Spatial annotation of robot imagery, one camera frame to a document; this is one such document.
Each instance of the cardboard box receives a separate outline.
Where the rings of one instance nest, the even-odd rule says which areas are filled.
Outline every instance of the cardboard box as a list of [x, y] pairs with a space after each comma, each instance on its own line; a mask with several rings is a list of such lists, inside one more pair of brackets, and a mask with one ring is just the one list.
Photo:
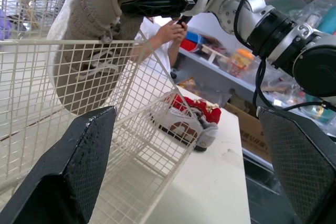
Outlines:
[[242, 147], [271, 163], [266, 140], [259, 120], [227, 103], [224, 108], [239, 119]]

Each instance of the beige sneaker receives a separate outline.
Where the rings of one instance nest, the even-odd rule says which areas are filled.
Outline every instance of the beige sneaker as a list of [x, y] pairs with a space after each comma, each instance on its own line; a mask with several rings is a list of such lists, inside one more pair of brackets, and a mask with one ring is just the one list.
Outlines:
[[[142, 18], [121, 15], [119, 5], [127, 1], [131, 0], [66, 0], [47, 39], [106, 41], [106, 34], [110, 39], [134, 39]], [[64, 45], [64, 50], [63, 45], [52, 46], [46, 55], [48, 74], [64, 107], [83, 114], [101, 106], [116, 86], [126, 55], [127, 49], [102, 51], [101, 45]]]

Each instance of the shoelace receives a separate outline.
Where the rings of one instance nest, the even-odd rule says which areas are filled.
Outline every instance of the shoelace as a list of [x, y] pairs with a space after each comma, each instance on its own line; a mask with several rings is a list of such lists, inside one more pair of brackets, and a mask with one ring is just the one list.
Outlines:
[[106, 50], [106, 51], [102, 51], [102, 52], [99, 52], [99, 53], [93, 55], [92, 60], [94, 60], [94, 62], [91, 64], [91, 66], [93, 66], [94, 69], [91, 69], [86, 73], [79, 74], [76, 77], [76, 79], [79, 80], [79, 81], [82, 81], [82, 80], [85, 80], [89, 76], [93, 76], [97, 72], [109, 73], [111, 71], [111, 69], [115, 70], [114, 73], [118, 73], [119, 72], [119, 67], [112, 63], [113, 58], [111, 58], [109, 60], [106, 60], [104, 62], [99, 62], [100, 56], [104, 55], [104, 54], [113, 55], [113, 52], [110, 52], [109, 50]]

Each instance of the shoe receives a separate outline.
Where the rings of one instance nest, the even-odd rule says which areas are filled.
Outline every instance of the shoe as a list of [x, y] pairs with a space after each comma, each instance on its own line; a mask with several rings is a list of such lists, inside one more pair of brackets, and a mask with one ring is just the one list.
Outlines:
[[[205, 116], [205, 120], [209, 123], [218, 124], [220, 115], [222, 114], [218, 104], [208, 105], [204, 99], [192, 100], [188, 97], [184, 97], [186, 103], [190, 108], [199, 109]], [[177, 94], [174, 98], [174, 103], [172, 104], [175, 108], [180, 111], [184, 111], [186, 106], [183, 105], [182, 98]]]
[[[101, 39], [107, 43], [134, 39], [142, 18], [122, 16], [119, 5], [127, 1], [131, 0], [65, 0], [47, 39]], [[46, 54], [58, 98], [72, 113], [83, 114], [103, 105], [128, 61], [127, 48], [101, 49], [101, 44], [52, 45]]]
[[205, 120], [205, 116], [202, 116], [198, 121], [200, 122], [203, 131], [199, 136], [197, 145], [195, 146], [194, 149], [199, 152], [204, 152], [215, 141], [218, 132], [218, 125], [217, 123], [214, 122], [212, 123], [207, 122]]
[[202, 133], [200, 123], [180, 110], [161, 102], [151, 110], [151, 119], [159, 129], [186, 145], [192, 144]]

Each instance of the plastic bag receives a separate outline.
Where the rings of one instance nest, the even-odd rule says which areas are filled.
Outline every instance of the plastic bag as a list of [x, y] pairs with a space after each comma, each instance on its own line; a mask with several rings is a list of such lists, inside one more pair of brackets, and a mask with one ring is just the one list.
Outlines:
[[333, 7], [333, 4], [325, 0], [313, 0], [302, 10], [292, 15], [297, 23], [307, 23], [312, 28], [317, 28], [324, 15]]

